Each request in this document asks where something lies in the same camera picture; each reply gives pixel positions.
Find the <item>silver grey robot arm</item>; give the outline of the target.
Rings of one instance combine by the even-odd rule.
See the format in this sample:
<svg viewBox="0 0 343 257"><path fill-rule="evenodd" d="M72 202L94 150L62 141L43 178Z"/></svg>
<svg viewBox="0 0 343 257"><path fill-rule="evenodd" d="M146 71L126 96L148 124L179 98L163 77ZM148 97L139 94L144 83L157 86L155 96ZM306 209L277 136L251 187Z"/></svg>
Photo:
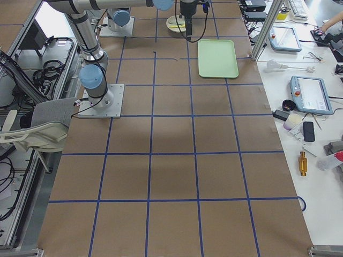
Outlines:
<svg viewBox="0 0 343 257"><path fill-rule="evenodd" d="M128 8L114 8L107 10L108 27L111 31L118 31L130 21Z"/></svg>
<svg viewBox="0 0 343 257"><path fill-rule="evenodd" d="M45 1L56 11L66 14L69 23L71 24L72 31L76 36L80 46L83 50L83 58L86 63L95 63L97 65L101 64L101 58L105 56L106 52L102 50L99 40L95 36L95 32L92 29L92 25L88 18L86 18L87 11L90 10L102 10L102 9L115 9L117 7L156 7L159 10L162 10L164 3L168 2L168 5L174 5L176 1ZM192 11L196 9L197 1L180 1L180 7L184 11L187 8L191 8ZM192 31L192 16L195 13L185 18L185 29L186 29L186 40L191 41L191 31ZM137 93L133 93L133 89L129 87L128 97L124 97L124 112L128 104L134 103L135 106L133 109L138 107L143 107L147 110L148 107L153 107L153 103L148 104L148 100L153 100L154 98L154 86L142 86L140 89L138 86L133 86L133 89L138 89ZM138 93L143 93L142 100L138 100Z"/></svg>

